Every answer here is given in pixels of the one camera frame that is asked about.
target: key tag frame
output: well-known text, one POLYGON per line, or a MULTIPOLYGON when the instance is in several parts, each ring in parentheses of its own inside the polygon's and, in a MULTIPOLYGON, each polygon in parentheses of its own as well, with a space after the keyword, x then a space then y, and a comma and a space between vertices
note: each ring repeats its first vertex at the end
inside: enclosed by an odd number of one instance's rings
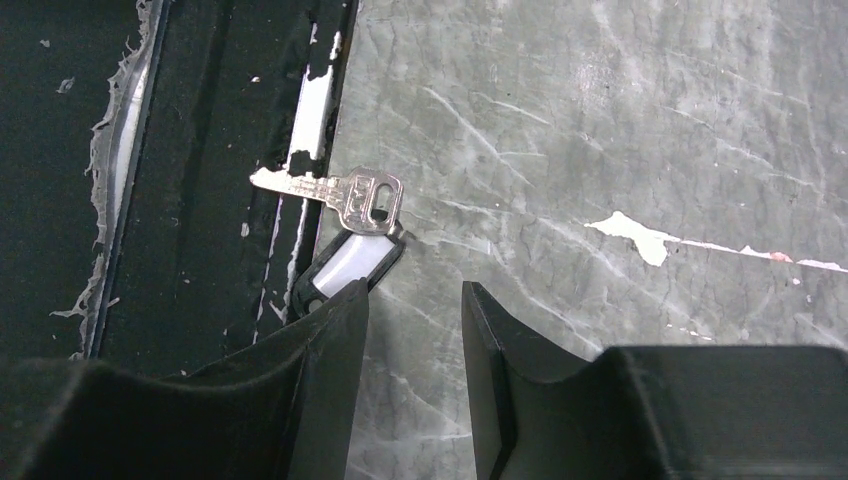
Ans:
MULTIPOLYGON (((385 210, 372 215, 380 221, 388 217, 385 210)), ((298 277, 292 289, 292 307, 300 319, 323 304, 348 283, 367 278, 368 291, 400 260, 406 248, 403 226, 395 221, 385 235, 363 235, 342 229, 298 277)))

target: gray tape residue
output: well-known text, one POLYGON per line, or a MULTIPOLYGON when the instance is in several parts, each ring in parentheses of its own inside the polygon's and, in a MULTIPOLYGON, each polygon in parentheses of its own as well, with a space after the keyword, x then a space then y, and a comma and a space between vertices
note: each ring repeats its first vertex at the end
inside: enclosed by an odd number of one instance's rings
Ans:
POLYGON ((85 175, 91 175, 91 204, 97 210, 97 253, 85 289, 70 310, 51 312, 62 317, 80 316, 80 351, 71 359, 84 358, 91 348, 93 322, 103 301, 104 280, 121 210, 133 142, 139 125, 141 103, 156 38, 156 25, 162 0, 137 0, 141 41, 138 49, 127 45, 129 55, 118 63, 118 71, 108 79, 109 105, 103 119, 91 128, 90 159, 85 175))

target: key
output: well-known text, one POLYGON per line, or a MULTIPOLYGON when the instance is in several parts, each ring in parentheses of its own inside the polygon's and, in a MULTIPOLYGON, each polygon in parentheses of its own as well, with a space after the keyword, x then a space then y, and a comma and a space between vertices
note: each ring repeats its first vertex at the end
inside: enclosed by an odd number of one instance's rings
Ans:
POLYGON ((324 202, 339 213, 342 227, 360 235, 385 235, 400 213, 403 185, 395 176, 379 170, 356 167, 347 177, 292 177, 285 170, 272 172, 261 168, 250 176, 250 183, 265 190, 324 202), (377 194, 391 190, 385 220, 371 212, 378 205, 377 194))

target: gray surface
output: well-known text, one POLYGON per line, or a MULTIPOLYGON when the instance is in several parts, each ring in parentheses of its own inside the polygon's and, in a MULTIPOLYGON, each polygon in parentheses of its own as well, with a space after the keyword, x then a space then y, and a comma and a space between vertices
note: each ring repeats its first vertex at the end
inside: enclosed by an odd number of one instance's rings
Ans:
MULTIPOLYGON (((592 358, 623 343, 846 345, 848 7, 364 0, 332 170, 405 181, 420 239, 373 295, 348 477, 472 478, 462 280, 592 358)), ((325 244, 331 234, 325 222, 325 244)))

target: silver key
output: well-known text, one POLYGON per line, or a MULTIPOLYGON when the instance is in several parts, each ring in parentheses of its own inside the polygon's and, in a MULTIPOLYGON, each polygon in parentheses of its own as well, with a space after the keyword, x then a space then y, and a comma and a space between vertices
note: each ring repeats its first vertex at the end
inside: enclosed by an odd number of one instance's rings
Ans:
POLYGON ((347 177, 293 177, 285 170, 262 168, 250 176, 253 185, 278 193, 319 200, 339 212, 342 227, 360 235, 385 235, 400 213, 403 185, 393 175, 356 167, 347 177), (385 220, 375 219, 377 193, 391 189, 385 220))

